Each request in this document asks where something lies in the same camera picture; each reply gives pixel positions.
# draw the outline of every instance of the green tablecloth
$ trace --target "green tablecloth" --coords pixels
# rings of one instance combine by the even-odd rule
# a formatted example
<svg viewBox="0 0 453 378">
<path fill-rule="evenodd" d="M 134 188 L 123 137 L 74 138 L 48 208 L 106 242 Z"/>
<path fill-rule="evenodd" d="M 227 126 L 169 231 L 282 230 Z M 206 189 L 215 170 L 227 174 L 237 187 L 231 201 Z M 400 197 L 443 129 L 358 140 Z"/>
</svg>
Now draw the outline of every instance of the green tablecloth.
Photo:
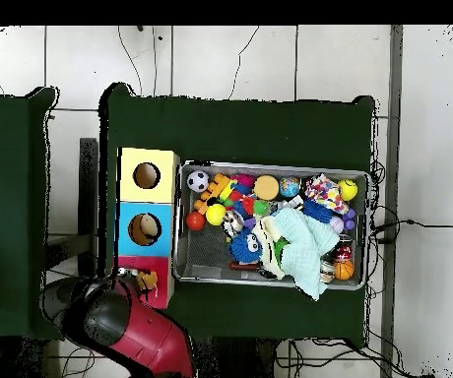
<svg viewBox="0 0 453 378">
<path fill-rule="evenodd" d="M 173 150 L 181 160 L 369 171 L 373 108 L 369 96 L 354 103 L 140 98 L 112 85 L 100 101 L 101 227 L 114 224 L 118 147 Z M 106 230 L 99 256 L 110 267 L 113 228 Z M 176 282 L 165 313 L 196 337 L 346 338 L 360 346 L 364 289 L 328 290 L 314 302 L 294 288 Z"/>
<path fill-rule="evenodd" d="M 44 267 L 45 114 L 54 89 L 0 96 L 0 336 L 55 334 L 39 309 Z"/>
</svg>

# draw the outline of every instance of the gray tray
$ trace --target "gray tray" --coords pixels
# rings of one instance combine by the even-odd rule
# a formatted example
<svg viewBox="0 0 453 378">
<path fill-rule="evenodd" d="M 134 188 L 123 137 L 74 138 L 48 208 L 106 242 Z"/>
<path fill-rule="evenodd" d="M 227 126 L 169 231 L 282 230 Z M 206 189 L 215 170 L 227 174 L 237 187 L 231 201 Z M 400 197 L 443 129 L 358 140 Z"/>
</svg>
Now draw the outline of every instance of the gray tray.
<svg viewBox="0 0 453 378">
<path fill-rule="evenodd" d="M 255 272 L 235 271 L 228 267 L 233 261 L 226 242 L 227 236 L 219 226 L 206 222 L 199 231 L 189 230 L 184 219 L 193 209 L 193 203 L 199 194 L 191 191 L 186 185 L 190 172 L 201 169 L 209 174 L 210 179 L 217 173 L 230 176 L 238 173 L 252 175 L 270 174 L 276 178 L 284 176 L 308 177 L 324 173 L 331 180 L 343 178 L 353 180 L 357 185 L 357 195 L 349 202 L 357 213 L 356 228 L 348 234 L 354 240 L 355 273 L 346 281 L 333 280 L 328 284 L 329 289 L 358 289 L 365 283 L 367 251 L 366 243 L 369 235 L 369 201 L 371 194 L 370 175 L 362 171 L 339 169 L 316 169 L 294 166 L 253 165 L 245 163 L 210 162 L 204 166 L 196 161 L 182 162 L 176 175 L 176 212 L 173 237 L 172 270 L 180 281 L 221 284 L 254 284 L 295 287 L 291 276 L 282 280 L 268 280 Z"/>
</svg>

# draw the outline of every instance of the blue ball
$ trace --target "blue ball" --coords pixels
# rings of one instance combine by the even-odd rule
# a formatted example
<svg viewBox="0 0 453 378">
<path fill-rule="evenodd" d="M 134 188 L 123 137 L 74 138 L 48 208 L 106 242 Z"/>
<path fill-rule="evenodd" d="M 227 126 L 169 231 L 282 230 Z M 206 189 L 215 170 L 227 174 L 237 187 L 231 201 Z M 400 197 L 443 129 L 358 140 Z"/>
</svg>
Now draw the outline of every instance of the blue ball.
<svg viewBox="0 0 453 378">
<path fill-rule="evenodd" d="M 298 194 L 300 180 L 296 177 L 283 177 L 279 181 L 279 191 L 283 197 L 292 198 Z"/>
</svg>

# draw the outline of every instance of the circular hole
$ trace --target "circular hole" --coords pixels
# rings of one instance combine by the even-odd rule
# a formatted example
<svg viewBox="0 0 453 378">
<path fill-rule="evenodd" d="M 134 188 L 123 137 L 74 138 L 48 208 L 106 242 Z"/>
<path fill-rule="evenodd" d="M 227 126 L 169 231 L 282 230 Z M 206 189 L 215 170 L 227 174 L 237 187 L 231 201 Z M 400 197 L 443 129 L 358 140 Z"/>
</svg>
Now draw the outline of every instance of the circular hole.
<svg viewBox="0 0 453 378">
<path fill-rule="evenodd" d="M 134 169 L 134 182 L 144 189 L 157 187 L 160 177 L 159 169 L 150 162 L 140 163 Z"/>
<path fill-rule="evenodd" d="M 160 221 L 149 213 L 135 216 L 128 225 L 128 235 L 132 242 L 141 246 L 153 245 L 162 234 Z"/>
</svg>

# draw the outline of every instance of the blue fuzzy toy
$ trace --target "blue fuzzy toy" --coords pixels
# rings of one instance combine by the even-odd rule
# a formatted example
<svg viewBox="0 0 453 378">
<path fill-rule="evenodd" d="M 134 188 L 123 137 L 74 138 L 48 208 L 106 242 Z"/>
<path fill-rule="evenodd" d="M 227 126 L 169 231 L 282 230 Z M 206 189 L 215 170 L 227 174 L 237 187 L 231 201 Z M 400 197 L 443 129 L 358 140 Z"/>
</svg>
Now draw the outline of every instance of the blue fuzzy toy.
<svg viewBox="0 0 453 378">
<path fill-rule="evenodd" d="M 251 263 L 261 258 L 262 245 L 254 234 L 243 229 L 231 240 L 230 252 L 238 262 Z"/>
<path fill-rule="evenodd" d="M 322 223 L 329 223 L 333 215 L 333 211 L 325 208 L 319 203 L 314 202 L 312 199 L 308 199 L 303 202 L 302 211 L 306 216 L 316 219 L 317 221 L 321 221 Z"/>
</svg>

